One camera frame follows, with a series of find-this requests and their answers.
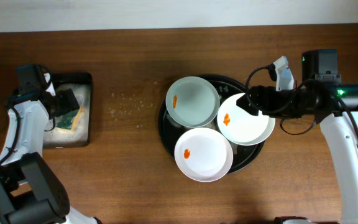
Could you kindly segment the grey-green plate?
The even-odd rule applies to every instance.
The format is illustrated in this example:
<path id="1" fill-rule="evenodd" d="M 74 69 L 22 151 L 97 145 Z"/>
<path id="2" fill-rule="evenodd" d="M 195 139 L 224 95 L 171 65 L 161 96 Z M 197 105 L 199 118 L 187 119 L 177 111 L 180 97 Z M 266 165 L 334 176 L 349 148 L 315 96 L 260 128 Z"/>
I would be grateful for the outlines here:
<path id="1" fill-rule="evenodd" d="M 220 107 L 220 99 L 209 81 L 189 76 L 175 81 L 169 87 L 165 105 L 176 123 L 187 128 L 198 128 L 214 120 Z"/>

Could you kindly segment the white plate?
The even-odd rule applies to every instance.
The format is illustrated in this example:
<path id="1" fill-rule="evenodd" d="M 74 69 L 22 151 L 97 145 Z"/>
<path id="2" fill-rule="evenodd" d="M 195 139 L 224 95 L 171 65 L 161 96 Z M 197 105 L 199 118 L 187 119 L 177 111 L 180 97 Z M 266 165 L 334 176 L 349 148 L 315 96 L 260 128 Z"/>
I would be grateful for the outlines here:
<path id="1" fill-rule="evenodd" d="M 261 112 L 253 116 L 236 105 L 236 101 L 244 96 L 238 93 L 226 99 L 216 117 L 221 134 L 226 139 L 241 146 L 251 146 L 265 141 L 275 127 L 275 118 Z"/>

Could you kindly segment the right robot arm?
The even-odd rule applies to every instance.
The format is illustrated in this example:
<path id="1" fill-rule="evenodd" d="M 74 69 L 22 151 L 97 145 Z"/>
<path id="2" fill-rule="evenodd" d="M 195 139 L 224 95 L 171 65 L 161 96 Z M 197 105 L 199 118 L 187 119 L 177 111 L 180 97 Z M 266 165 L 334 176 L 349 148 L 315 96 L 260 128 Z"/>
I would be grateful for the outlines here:
<path id="1" fill-rule="evenodd" d="M 302 54 L 295 86 L 286 57 L 264 67 L 275 86 L 245 84 L 236 105 L 281 121 L 312 115 L 329 146 L 341 194 L 341 223 L 358 223 L 358 84 L 343 84 L 334 49 Z"/>

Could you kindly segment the green yellow sponge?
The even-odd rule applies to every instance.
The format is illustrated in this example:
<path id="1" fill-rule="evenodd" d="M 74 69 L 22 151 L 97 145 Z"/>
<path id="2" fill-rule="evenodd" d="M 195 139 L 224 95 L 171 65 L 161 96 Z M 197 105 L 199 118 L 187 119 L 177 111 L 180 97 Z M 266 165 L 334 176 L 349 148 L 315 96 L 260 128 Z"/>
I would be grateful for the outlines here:
<path id="1" fill-rule="evenodd" d="M 83 108 L 71 111 L 57 118 L 56 128 L 63 133 L 74 133 L 83 114 Z"/>

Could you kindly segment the pink-white plate front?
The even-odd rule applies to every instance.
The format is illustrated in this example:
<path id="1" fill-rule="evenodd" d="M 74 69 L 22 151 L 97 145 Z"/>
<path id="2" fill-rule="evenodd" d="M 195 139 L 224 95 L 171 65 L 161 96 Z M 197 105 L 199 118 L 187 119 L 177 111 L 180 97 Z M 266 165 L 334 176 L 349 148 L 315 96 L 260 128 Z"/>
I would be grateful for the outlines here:
<path id="1" fill-rule="evenodd" d="M 234 154 L 221 133 L 209 128 L 195 128 L 179 137 L 174 158 L 177 167 L 188 178 L 213 182 L 229 172 Z"/>

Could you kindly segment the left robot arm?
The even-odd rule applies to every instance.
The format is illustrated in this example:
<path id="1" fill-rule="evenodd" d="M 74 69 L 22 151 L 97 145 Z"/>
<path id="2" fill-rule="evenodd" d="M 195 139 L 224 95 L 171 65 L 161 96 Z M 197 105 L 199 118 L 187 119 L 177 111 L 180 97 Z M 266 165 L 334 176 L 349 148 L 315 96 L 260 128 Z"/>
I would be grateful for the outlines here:
<path id="1" fill-rule="evenodd" d="M 1 223 L 92 223 L 70 205 L 68 194 L 42 157 L 45 127 L 51 116 L 77 110 L 71 89 L 18 90 L 7 98 L 9 127 L 0 154 Z"/>

